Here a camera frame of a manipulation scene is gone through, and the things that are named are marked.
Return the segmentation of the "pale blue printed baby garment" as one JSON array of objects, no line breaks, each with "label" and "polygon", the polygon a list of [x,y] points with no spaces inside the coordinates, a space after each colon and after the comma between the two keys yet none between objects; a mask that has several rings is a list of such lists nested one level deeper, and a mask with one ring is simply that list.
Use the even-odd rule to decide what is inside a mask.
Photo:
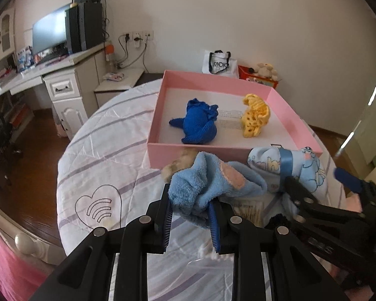
[{"label": "pale blue printed baby garment", "polygon": [[298,212],[290,197],[283,193],[283,181],[287,177],[297,179],[319,202],[326,201],[327,175],[321,161],[309,147],[300,151],[256,147],[249,153],[247,162],[267,183],[269,197],[264,202],[263,224],[275,215],[291,219]]}]

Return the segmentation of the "light blue fleece cloth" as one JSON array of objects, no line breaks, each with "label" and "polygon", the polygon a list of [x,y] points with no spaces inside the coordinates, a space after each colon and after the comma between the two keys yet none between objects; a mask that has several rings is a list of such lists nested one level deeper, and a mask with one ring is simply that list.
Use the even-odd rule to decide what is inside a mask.
[{"label": "light blue fleece cloth", "polygon": [[247,165],[199,152],[191,167],[173,174],[168,198],[174,213],[207,228],[208,206],[213,199],[254,197],[266,192],[265,179]]}]

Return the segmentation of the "yellow crocheted toy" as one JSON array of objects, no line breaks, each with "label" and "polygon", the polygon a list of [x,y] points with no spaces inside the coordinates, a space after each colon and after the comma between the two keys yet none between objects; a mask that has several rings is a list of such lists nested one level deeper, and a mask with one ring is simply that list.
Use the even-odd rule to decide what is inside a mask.
[{"label": "yellow crocheted toy", "polygon": [[270,108],[258,95],[248,94],[243,98],[247,106],[241,117],[243,137],[257,137],[270,118]]}]

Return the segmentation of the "beige fabric scrunchie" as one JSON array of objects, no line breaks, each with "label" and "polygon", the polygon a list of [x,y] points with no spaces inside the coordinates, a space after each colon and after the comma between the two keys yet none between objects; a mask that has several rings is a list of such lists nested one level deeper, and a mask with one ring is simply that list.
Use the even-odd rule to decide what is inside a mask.
[{"label": "beige fabric scrunchie", "polygon": [[179,156],[161,170],[163,181],[170,183],[175,173],[192,167],[197,155],[198,150],[195,148],[186,147],[182,149]]}]

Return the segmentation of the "royal blue knitted pouch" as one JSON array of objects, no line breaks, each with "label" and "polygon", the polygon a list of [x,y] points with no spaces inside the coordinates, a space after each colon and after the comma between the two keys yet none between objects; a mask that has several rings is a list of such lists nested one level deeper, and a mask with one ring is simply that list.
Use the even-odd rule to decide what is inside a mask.
[{"label": "royal blue knitted pouch", "polygon": [[217,135],[215,122],[219,115],[218,105],[209,105],[197,98],[187,103],[184,118],[173,118],[169,125],[184,132],[183,144],[203,145],[210,143]]}]

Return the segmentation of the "bag of cotton swabs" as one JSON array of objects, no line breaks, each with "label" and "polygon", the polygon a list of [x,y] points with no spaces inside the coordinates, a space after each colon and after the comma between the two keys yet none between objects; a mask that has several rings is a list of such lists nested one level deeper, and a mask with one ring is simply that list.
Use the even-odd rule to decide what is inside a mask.
[{"label": "bag of cotton swabs", "polygon": [[265,205],[260,200],[236,200],[232,203],[234,213],[247,219],[257,227],[264,228],[268,221],[267,217],[263,214]]}]

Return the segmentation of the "pink bedding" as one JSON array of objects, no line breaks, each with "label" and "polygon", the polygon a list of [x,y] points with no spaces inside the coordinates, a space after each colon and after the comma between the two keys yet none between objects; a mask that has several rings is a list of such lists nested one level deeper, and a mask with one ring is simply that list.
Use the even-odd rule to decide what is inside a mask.
[{"label": "pink bedding", "polygon": [[29,300],[46,278],[18,257],[0,236],[0,291],[6,300]]}]

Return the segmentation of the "white striped quilted cover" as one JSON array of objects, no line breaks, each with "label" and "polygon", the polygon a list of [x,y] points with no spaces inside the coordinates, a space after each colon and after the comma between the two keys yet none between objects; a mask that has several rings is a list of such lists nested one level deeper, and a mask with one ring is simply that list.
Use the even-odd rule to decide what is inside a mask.
[{"label": "white striped quilted cover", "polygon": [[[163,180],[149,165],[147,138],[160,80],[109,100],[74,136],[58,163],[57,224],[66,253],[96,227],[120,228],[158,199]],[[208,230],[175,215],[167,251],[148,257],[150,300],[229,300],[232,271],[192,267],[219,261]]]}]

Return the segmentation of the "pink shallow cardboard box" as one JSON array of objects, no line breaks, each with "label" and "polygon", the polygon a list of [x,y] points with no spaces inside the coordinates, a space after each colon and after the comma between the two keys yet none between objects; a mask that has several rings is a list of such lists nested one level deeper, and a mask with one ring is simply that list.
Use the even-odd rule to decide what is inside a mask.
[{"label": "pink shallow cardboard box", "polygon": [[[271,116],[259,136],[245,138],[240,118],[246,110],[243,98],[250,93],[265,101]],[[274,88],[222,76],[166,71],[147,139],[151,168],[162,169],[186,147],[181,141],[183,131],[171,127],[169,121],[185,117],[187,104],[192,99],[219,107],[215,122],[217,136],[208,144],[195,145],[198,151],[215,154],[224,161],[239,162],[246,162],[254,147],[274,146],[290,150],[310,147],[318,156],[323,153],[307,124]]]}]

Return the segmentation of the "cream plush toy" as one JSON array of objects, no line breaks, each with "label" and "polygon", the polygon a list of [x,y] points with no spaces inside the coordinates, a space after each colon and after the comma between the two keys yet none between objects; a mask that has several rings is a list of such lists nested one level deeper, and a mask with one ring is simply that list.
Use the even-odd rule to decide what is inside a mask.
[{"label": "cream plush toy", "polygon": [[278,81],[278,72],[269,63],[258,63],[255,66],[254,71],[256,76]]}]

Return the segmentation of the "red toy box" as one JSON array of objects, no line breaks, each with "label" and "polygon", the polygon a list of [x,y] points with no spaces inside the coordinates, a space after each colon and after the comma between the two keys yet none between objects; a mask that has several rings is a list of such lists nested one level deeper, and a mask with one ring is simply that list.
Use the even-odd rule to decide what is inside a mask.
[{"label": "red toy box", "polygon": [[238,74],[241,80],[256,82],[258,84],[270,86],[274,89],[277,88],[278,83],[279,83],[278,80],[273,80],[272,78],[265,78],[265,77],[258,76],[258,74],[255,73],[255,69],[251,67],[245,67],[243,65],[238,66]]}]

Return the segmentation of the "white desk with drawers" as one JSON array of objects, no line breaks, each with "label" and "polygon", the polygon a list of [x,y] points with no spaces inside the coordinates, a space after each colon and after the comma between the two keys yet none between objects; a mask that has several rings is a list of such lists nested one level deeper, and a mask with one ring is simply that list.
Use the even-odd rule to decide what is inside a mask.
[{"label": "white desk with drawers", "polygon": [[42,63],[25,75],[19,73],[2,86],[0,96],[16,95],[44,84],[68,138],[72,139],[98,109],[94,90],[107,70],[106,46],[99,44],[62,60]]}]

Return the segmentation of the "low white side cabinet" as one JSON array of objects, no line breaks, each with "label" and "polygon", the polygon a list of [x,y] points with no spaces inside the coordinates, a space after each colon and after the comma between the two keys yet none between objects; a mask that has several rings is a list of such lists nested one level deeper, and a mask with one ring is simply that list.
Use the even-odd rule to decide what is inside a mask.
[{"label": "low white side cabinet", "polygon": [[143,69],[131,68],[105,75],[94,90],[98,106],[103,106],[122,92],[135,87],[142,74]]}]

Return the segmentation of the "white glass door cabinet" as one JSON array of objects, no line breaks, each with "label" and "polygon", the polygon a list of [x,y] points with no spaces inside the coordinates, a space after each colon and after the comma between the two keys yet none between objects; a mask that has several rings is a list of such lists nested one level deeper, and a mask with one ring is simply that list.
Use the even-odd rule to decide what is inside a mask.
[{"label": "white glass door cabinet", "polygon": [[0,15],[0,61],[15,51],[14,13],[10,8]]}]

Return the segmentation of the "black computer tower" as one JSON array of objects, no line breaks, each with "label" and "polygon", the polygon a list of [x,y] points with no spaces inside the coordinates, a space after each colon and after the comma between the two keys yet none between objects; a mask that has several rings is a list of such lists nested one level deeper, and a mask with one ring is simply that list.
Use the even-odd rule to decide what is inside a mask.
[{"label": "black computer tower", "polygon": [[69,54],[104,43],[102,4],[72,4],[66,10],[66,45]]}]

